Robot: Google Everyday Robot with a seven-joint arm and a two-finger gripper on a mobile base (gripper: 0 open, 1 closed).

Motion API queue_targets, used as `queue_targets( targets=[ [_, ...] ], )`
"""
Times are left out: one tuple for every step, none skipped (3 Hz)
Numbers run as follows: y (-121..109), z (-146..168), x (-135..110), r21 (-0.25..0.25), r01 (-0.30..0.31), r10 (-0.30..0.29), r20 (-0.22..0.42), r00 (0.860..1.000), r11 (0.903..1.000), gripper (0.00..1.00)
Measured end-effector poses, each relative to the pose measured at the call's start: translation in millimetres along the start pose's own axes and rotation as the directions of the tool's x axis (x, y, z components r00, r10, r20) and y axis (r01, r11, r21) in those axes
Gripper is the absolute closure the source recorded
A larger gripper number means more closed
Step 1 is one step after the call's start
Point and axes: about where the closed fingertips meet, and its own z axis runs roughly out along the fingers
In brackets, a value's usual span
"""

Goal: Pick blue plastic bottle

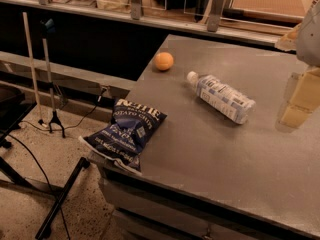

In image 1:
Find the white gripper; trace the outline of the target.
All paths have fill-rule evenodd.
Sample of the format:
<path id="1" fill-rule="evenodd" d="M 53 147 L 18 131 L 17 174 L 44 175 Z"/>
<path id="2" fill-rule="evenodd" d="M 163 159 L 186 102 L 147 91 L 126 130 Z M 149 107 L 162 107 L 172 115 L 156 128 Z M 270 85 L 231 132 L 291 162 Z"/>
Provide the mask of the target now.
<path id="1" fill-rule="evenodd" d="M 311 66 L 302 74 L 292 74 L 286 88 L 279 122 L 299 128 L 320 106 L 320 0 L 313 0 L 298 31 L 296 54 Z"/>

